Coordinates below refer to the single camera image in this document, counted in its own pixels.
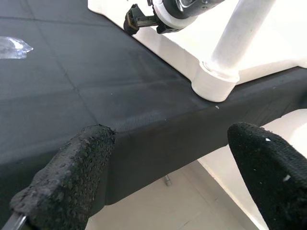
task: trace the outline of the transparent plastic piece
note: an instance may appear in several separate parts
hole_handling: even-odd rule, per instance
[[[31,50],[33,48],[19,38],[0,36],[0,59],[26,58]]]

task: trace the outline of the black fabric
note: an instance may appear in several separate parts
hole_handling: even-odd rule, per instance
[[[280,136],[238,123],[231,152],[270,230],[307,230],[307,159]]]
[[[234,122],[263,125],[307,107],[305,69],[236,86],[216,104],[83,0],[0,6],[0,35],[34,48],[27,59],[0,60],[0,225],[13,195],[86,126],[118,132],[95,213],[225,145]]]
[[[82,130],[13,197],[11,208],[38,229],[85,229],[114,134],[99,125]]]

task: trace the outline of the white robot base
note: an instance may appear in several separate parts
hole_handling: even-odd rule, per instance
[[[227,0],[197,18],[168,15],[162,0],[153,0],[159,18],[173,28],[158,34],[141,28],[134,38],[181,72],[193,90],[213,102],[226,100],[233,88],[295,66],[307,68],[307,1]],[[132,3],[147,15],[146,0],[88,0],[88,8],[121,28]]]

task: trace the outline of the white floor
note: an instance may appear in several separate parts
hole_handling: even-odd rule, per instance
[[[193,164],[158,180],[90,218],[86,230],[243,230],[195,175]]]
[[[293,111],[263,127],[283,137],[307,158],[307,109]],[[253,222],[257,230],[269,229],[244,184],[229,146],[217,149],[198,161],[220,185],[220,188],[215,189],[215,192],[224,190],[228,197],[235,202],[236,205],[233,203],[231,205],[232,213],[235,215],[233,210],[236,209],[236,206],[238,207],[236,210],[241,209],[244,212],[245,219],[242,219],[244,218],[242,213],[236,215],[242,226],[246,229],[252,229],[250,224]]]

